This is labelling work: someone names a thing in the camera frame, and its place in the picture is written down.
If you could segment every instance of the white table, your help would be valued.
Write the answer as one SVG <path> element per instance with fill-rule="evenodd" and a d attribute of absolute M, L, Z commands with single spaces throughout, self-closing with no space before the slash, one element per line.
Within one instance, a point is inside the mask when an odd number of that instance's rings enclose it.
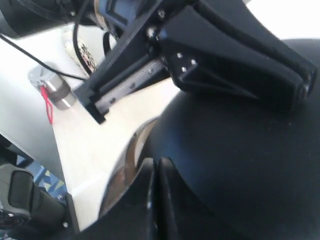
<path fill-rule="evenodd" d="M 80 230 L 97 219 L 109 176 L 133 133 L 160 115 L 178 91 L 171 80 L 138 91 L 112 106 L 101 125 L 79 102 L 54 110 L 54 134 Z"/>

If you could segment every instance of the red strap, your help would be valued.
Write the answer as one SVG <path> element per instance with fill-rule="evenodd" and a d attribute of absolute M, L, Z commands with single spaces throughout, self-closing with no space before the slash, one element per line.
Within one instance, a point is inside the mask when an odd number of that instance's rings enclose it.
<path fill-rule="evenodd" d="M 52 125 L 54 122 L 54 108 L 52 106 L 52 103 L 49 101 L 47 90 L 44 86 L 40 87 L 41 95 L 45 101 L 45 109 L 46 109 L 46 115 L 48 117 L 49 123 Z"/>

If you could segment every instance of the black cable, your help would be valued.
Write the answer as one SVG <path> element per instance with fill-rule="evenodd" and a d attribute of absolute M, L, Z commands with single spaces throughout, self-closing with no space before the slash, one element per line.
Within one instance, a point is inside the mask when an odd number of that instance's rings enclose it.
<path fill-rule="evenodd" d="M 65 77 L 68 77 L 68 78 L 72 78 L 72 79 L 78 79 L 78 80 L 81 80 L 81 81 L 86 81 L 86 79 L 83 78 L 83 77 L 67 74 L 67 73 L 64 73 L 62 71 L 56 70 L 56 69 L 48 66 L 47 64 L 45 64 L 44 62 L 40 61 L 38 58 L 36 58 L 35 56 L 30 54 L 29 52 L 27 52 L 23 48 L 19 47 L 14 42 L 10 41 L 8 38 L 3 36 L 2 34 L 0 34 L 0 39 L 5 41 L 7 44 L 11 45 L 12 47 L 14 47 L 15 49 L 19 50 L 24 55 L 28 56 L 29 58 L 31 58 L 32 60 L 36 61 L 38 64 L 40 64 L 41 66 L 43 66 L 44 68 L 50 70 L 51 72 L 53 72 L 55 74 L 58 74 L 58 75 L 61 75 L 61 76 L 65 76 Z"/>
<path fill-rule="evenodd" d="M 72 43 L 73 43 L 75 55 L 78 58 L 83 69 L 86 71 L 86 73 L 88 75 L 91 75 L 92 71 L 80 53 L 79 44 L 78 44 L 78 29 L 79 29 L 79 23 L 81 22 L 82 18 L 84 17 L 85 12 L 86 12 L 90 2 L 91 2 L 91 0 L 86 0 L 81 5 L 80 10 L 79 10 L 77 16 L 75 17 L 75 23 L 74 23 L 74 28 L 73 28 L 73 32 L 72 32 Z"/>

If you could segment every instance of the red tag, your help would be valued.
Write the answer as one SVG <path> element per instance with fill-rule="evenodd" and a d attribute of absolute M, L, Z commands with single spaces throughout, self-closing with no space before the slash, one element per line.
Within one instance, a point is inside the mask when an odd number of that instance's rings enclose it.
<path fill-rule="evenodd" d="M 46 115 L 48 117 L 49 123 L 52 125 L 54 122 L 54 108 L 52 106 L 52 103 L 49 101 L 47 90 L 44 86 L 40 87 L 41 95 L 45 101 L 45 109 L 46 109 Z"/>

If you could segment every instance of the gray cylindrical component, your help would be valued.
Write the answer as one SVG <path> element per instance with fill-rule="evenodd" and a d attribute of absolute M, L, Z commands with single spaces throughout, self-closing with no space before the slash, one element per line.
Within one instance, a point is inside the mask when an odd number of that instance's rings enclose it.
<path fill-rule="evenodd" d="M 46 64 L 57 69 L 53 63 L 46 62 Z M 68 109 L 75 104 L 77 100 L 75 94 L 71 91 L 68 83 L 58 74 L 39 65 L 29 72 L 28 78 L 38 90 L 41 86 L 45 87 L 50 101 L 59 110 Z"/>

